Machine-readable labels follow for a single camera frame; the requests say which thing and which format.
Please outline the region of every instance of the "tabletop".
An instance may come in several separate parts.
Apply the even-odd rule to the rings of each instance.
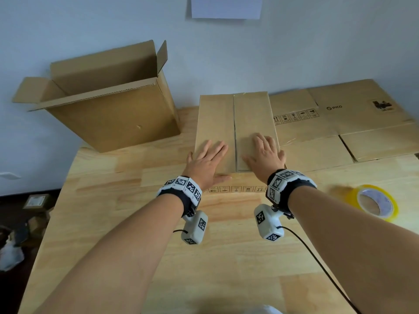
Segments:
[[[79,150],[51,213],[20,314],[32,313],[103,235],[182,172],[194,149],[198,108],[181,109],[179,116],[177,137],[104,154]],[[307,175],[337,197],[361,184],[384,188],[399,204],[394,223],[419,233],[414,155]],[[276,242],[259,237],[253,210],[260,203],[267,203],[260,193],[205,193],[200,209],[209,222],[203,242],[189,246],[180,233],[173,234],[142,313],[240,313],[260,304],[284,313],[353,313],[296,237],[287,231]],[[296,220],[282,217],[281,222],[312,247]]]

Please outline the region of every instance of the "wall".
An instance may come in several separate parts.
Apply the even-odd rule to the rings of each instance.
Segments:
[[[81,141],[10,102],[49,62],[154,39],[178,107],[200,94],[374,78],[419,118],[419,0],[264,0],[261,19],[193,20],[187,0],[0,0],[0,195],[62,186]]]

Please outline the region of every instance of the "hand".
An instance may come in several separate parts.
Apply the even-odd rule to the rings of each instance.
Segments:
[[[186,158],[186,168],[182,173],[193,179],[202,191],[231,179],[229,175],[214,176],[217,165],[227,153],[228,145],[224,141],[212,147],[211,145],[212,142],[209,140],[195,160],[192,158],[192,152],[189,152]]]
[[[249,168],[255,173],[256,177],[263,183],[267,184],[269,176],[279,170],[285,168],[285,152],[277,153],[276,144],[272,137],[264,137],[257,133],[253,137],[256,147],[256,155],[242,156],[242,159]]]

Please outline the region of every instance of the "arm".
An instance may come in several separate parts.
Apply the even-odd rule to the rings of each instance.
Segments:
[[[189,153],[182,173],[201,189],[230,178],[214,177],[228,146],[224,142],[210,146],[208,141],[195,160]],[[36,313],[140,313],[151,279],[183,212],[183,203],[175,195],[153,199],[105,235]]]
[[[264,183],[284,168],[272,138],[255,137],[257,153],[244,160]],[[296,188],[288,207],[351,301],[363,313],[419,309],[419,236],[354,209],[308,186]]]

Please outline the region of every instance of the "yellow packing tape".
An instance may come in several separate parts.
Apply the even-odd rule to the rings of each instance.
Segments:
[[[375,201],[380,208],[379,215],[371,213],[366,207],[361,196],[367,196]],[[374,185],[361,185],[352,189],[346,196],[346,202],[361,211],[392,222],[398,215],[398,206],[394,198],[382,188]]]

